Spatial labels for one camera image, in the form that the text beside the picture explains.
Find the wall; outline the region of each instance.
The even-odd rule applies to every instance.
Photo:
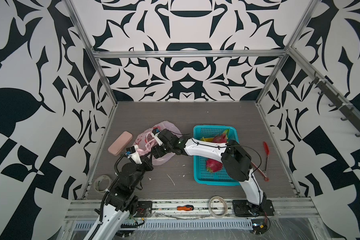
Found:
[[[360,110],[360,0],[323,0],[296,44]],[[289,58],[261,106],[302,195],[333,236],[360,238],[360,137]]]
[[[112,103],[60,0],[0,1],[0,239],[53,239]]]
[[[73,0],[96,51],[283,49],[309,0]],[[277,57],[102,59],[119,101],[255,100]]]

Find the screwdriver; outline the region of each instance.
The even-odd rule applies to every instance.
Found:
[[[192,205],[185,205],[185,206],[178,206],[177,207],[178,211],[184,210],[184,211],[192,211],[193,210],[193,206]]]

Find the teal plastic basket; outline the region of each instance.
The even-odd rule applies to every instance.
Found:
[[[193,138],[200,140],[202,137],[215,137],[221,134],[224,130],[229,128],[228,139],[239,142],[237,132],[234,127],[217,126],[217,125],[197,125],[193,128]],[[200,184],[219,185],[219,186],[237,186],[239,182],[233,180],[228,176],[225,167],[223,169],[210,173],[205,169],[205,162],[207,158],[201,156],[193,156],[193,177],[195,181]]]

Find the gray work surface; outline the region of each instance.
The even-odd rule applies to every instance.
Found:
[[[267,197],[295,197],[288,177],[284,172],[279,157],[269,139],[258,109],[252,101],[242,102],[202,102],[202,103],[169,103],[169,102],[120,102],[116,109],[109,133],[106,136],[99,163],[93,181],[100,175],[108,175],[115,179],[114,164],[116,156],[108,152],[108,147],[122,134],[128,131],[133,135],[131,146],[140,133],[155,124],[169,121],[181,133],[193,133],[196,125],[225,125],[236,129],[239,142],[258,151],[265,164],[263,141],[269,146],[268,177],[269,182],[256,172],[254,175],[259,186]],[[258,166],[258,155],[251,149],[245,149]],[[126,158],[119,164],[119,170]],[[146,172],[142,180],[143,190],[135,190],[139,199],[199,199],[221,196],[223,198],[244,198],[241,186],[215,186],[197,183],[193,178],[193,156],[174,156],[154,170]],[[103,194],[97,193],[93,186],[87,199],[101,199]]]

